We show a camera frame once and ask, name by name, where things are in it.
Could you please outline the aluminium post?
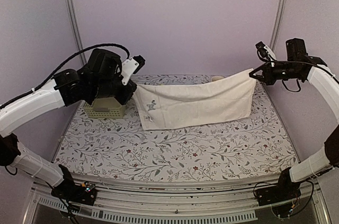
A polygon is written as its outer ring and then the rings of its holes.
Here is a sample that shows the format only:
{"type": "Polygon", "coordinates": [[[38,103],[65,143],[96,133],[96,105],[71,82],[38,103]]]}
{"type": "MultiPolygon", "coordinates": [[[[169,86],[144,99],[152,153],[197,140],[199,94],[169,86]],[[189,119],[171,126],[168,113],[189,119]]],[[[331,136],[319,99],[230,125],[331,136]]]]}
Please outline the aluminium post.
{"type": "Polygon", "coordinates": [[[83,43],[81,40],[81,35],[77,23],[77,18],[76,18],[76,12],[75,12],[75,7],[74,7],[74,1],[73,0],[65,0],[66,2],[66,8],[70,20],[70,26],[73,32],[76,48],[78,51],[81,51],[83,49],[83,43]]]}
{"type": "Polygon", "coordinates": [[[274,50],[279,37],[280,26],[283,19],[284,9],[287,0],[278,0],[278,6],[276,10],[275,20],[273,24],[273,30],[270,38],[270,47],[274,50]]]}

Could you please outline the green plastic basket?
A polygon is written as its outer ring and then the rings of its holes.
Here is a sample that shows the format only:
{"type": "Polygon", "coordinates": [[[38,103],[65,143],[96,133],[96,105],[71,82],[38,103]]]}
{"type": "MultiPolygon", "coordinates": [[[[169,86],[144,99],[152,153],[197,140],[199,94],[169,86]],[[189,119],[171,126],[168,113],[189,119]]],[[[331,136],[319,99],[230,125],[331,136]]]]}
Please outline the green plastic basket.
{"type": "Polygon", "coordinates": [[[126,110],[114,97],[97,98],[91,105],[84,103],[84,111],[90,118],[95,119],[120,119],[123,118],[126,110]]]}

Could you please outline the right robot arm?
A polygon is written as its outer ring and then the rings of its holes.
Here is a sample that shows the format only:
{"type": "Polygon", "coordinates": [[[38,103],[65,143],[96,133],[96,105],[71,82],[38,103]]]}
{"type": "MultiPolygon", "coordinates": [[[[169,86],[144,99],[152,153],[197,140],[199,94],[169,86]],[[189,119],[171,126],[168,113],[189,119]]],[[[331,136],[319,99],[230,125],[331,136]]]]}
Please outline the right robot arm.
{"type": "MultiPolygon", "coordinates": [[[[321,58],[307,53],[303,39],[286,41],[286,61],[277,60],[271,48],[263,42],[257,43],[255,47],[263,64],[249,73],[251,78],[267,86],[274,85],[278,80],[286,82],[295,79],[298,84],[308,82],[320,93],[334,116],[338,117],[338,79],[321,58]]],[[[335,129],[318,152],[281,172],[274,188],[274,196],[277,200],[284,201],[302,182],[337,166],[338,129],[335,129]]]]}

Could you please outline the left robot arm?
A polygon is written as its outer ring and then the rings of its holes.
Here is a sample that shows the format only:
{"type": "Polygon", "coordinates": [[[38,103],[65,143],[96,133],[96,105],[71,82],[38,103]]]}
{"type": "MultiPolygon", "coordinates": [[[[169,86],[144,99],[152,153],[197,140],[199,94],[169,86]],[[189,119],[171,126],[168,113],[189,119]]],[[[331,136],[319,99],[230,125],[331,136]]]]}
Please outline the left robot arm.
{"type": "Polygon", "coordinates": [[[125,105],[137,88],[131,76],[145,65],[145,59],[127,56],[121,60],[106,47],[89,47],[92,53],[82,68],[62,70],[67,63],[64,61],[40,85],[1,105],[1,166],[20,169],[45,181],[68,200],[75,199],[78,190],[85,190],[75,184],[67,168],[25,148],[14,130],[49,111],[80,101],[92,104],[98,98],[113,97],[125,105]]]}

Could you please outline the cream towel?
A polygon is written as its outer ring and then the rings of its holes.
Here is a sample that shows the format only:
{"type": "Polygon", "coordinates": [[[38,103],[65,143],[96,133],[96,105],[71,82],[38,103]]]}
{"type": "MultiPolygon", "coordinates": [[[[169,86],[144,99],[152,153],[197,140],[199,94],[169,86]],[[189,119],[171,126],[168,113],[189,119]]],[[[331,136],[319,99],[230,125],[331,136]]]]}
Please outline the cream towel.
{"type": "Polygon", "coordinates": [[[256,80],[251,70],[194,85],[138,85],[133,100],[144,130],[172,130],[247,118],[256,80]]]}

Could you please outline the left aluminium post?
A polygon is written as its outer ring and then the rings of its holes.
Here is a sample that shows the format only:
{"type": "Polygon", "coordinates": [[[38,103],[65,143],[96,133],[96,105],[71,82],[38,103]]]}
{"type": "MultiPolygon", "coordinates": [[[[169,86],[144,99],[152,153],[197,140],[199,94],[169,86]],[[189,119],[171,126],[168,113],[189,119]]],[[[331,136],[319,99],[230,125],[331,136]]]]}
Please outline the left aluminium post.
{"type": "Polygon", "coordinates": [[[78,51],[81,51],[83,49],[83,43],[81,40],[81,35],[77,23],[77,18],[76,18],[76,12],[75,12],[75,7],[74,7],[74,1],[73,0],[65,0],[66,2],[66,8],[70,20],[70,26],[73,32],[76,48],[78,51]]]}

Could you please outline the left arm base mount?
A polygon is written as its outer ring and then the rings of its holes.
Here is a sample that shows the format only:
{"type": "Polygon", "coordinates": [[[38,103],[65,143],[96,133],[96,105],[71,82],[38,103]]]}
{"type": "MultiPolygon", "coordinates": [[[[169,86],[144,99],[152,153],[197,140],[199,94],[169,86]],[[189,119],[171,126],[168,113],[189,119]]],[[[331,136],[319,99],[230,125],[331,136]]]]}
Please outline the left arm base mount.
{"type": "Polygon", "coordinates": [[[51,195],[66,201],[93,206],[97,196],[97,189],[94,188],[88,191],[82,185],[63,181],[58,186],[53,187],[51,195]]]}

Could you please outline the cream ceramic mug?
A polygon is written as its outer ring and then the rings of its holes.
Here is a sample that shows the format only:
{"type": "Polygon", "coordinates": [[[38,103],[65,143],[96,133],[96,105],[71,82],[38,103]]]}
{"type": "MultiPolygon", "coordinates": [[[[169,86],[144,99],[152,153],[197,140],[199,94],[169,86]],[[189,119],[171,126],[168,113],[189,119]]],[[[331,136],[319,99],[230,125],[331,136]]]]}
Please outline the cream ceramic mug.
{"type": "Polygon", "coordinates": [[[214,76],[214,77],[211,78],[211,81],[215,82],[215,81],[218,81],[218,80],[221,80],[221,79],[224,79],[224,77],[223,76],[214,76]]]}

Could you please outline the right aluminium post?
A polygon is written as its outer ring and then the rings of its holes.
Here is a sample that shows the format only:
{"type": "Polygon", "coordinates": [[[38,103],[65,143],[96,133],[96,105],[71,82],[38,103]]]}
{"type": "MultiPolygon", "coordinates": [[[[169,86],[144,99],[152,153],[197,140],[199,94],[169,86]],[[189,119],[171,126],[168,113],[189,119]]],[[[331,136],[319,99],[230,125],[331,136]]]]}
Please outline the right aluminium post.
{"type": "Polygon", "coordinates": [[[273,24],[273,30],[270,38],[270,47],[274,50],[279,37],[280,26],[283,19],[284,9],[287,0],[278,0],[278,6],[276,10],[275,20],[273,24]]]}

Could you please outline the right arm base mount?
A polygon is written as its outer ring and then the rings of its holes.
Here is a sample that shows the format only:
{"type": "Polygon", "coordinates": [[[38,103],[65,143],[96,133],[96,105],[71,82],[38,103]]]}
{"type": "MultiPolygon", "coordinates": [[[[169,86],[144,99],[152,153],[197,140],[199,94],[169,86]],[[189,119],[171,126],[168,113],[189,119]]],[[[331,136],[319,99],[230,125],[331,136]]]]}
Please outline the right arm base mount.
{"type": "Polygon", "coordinates": [[[291,186],[280,186],[267,182],[257,183],[253,189],[253,195],[259,206],[279,205],[272,207],[273,214],[278,218],[288,218],[293,214],[297,202],[301,196],[300,183],[291,186]]]}

